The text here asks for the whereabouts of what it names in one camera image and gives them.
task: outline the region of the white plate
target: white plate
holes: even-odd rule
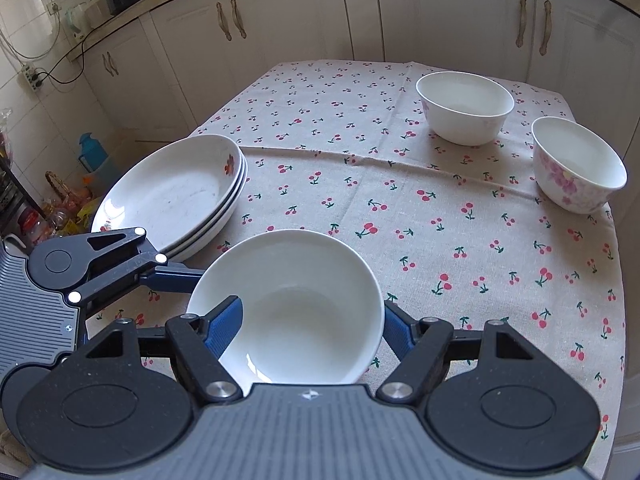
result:
[[[203,316],[229,295],[242,327],[220,362],[245,394],[253,383],[348,384],[380,345],[384,304],[365,261],[308,230],[257,235],[206,270],[187,312]]]
[[[236,210],[244,184],[246,183],[246,176],[248,173],[248,166],[244,156],[242,157],[244,168],[241,173],[240,179],[238,179],[238,185],[234,189],[233,195],[225,203],[220,212],[207,223],[195,236],[190,238],[187,242],[181,244],[179,247],[166,253],[166,256],[172,262],[183,262],[187,258],[191,258],[197,252],[203,250],[216,235],[222,231],[222,228],[231,218],[231,215]]]
[[[200,229],[228,198],[241,157],[235,142],[217,135],[187,137],[161,148],[111,188],[92,232],[140,226],[164,252]]]

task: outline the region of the table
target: table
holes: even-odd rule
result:
[[[573,118],[559,94],[496,80],[516,107],[498,139],[457,146],[430,132],[415,92],[438,69],[321,60],[280,64],[192,135],[234,139],[249,163],[223,231],[187,264],[206,267],[252,235],[327,233],[357,250],[385,295],[415,318],[459,328],[505,319],[597,400],[602,427],[586,464],[604,474],[616,429],[625,315],[609,208],[568,213],[537,187],[530,124]],[[139,288],[88,322],[163,324],[188,296]],[[398,361],[383,341],[362,380],[375,389]],[[167,362],[145,366],[168,372]],[[452,365],[451,373],[474,366]]]

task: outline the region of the floral bowl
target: floral bowl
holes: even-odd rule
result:
[[[626,170],[604,140],[580,124],[540,117],[531,125],[538,185],[560,207],[593,213],[626,184]]]

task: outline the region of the cabinet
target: cabinet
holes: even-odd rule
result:
[[[560,92],[622,157],[640,117],[640,18],[609,0],[537,0],[527,82]]]
[[[344,0],[174,0],[151,15],[198,123],[280,62],[353,59]]]
[[[84,72],[113,123],[137,129],[139,140],[172,141],[189,134],[138,20],[88,51]]]
[[[520,2],[380,0],[385,60],[524,81],[535,0]]]

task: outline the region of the blue bottle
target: blue bottle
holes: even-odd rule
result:
[[[107,159],[107,152],[104,151],[100,141],[92,139],[91,133],[86,133],[80,136],[79,143],[82,146],[82,151],[78,157],[80,164],[89,173],[100,168],[100,165]]]

